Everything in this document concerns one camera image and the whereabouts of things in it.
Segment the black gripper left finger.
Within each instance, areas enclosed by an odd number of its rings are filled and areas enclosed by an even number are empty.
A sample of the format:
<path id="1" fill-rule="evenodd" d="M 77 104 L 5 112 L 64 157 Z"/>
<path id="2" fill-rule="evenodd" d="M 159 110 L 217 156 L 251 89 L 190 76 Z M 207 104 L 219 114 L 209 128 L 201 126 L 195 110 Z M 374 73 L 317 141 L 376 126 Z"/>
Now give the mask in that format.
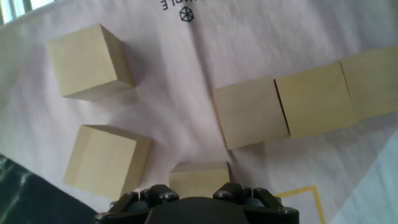
<path id="1" fill-rule="evenodd" d="M 144 223 L 155 207 L 179 199 L 179 195 L 164 184 L 153 185 L 140 192 L 129 191 L 111 203 L 107 212 L 95 215 L 95 223 Z"/>

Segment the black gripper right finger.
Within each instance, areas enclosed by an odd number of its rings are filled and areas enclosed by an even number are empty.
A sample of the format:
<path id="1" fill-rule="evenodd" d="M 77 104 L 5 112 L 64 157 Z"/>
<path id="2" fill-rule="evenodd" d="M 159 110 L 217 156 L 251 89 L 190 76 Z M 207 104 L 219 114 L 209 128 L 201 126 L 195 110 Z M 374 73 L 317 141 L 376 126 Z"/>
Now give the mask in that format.
<path id="1" fill-rule="evenodd" d="M 228 182 L 213 194 L 213 199 L 237 205 L 249 224 L 299 224 L 299 211 L 283 206 L 280 197 L 258 187 Z"/>

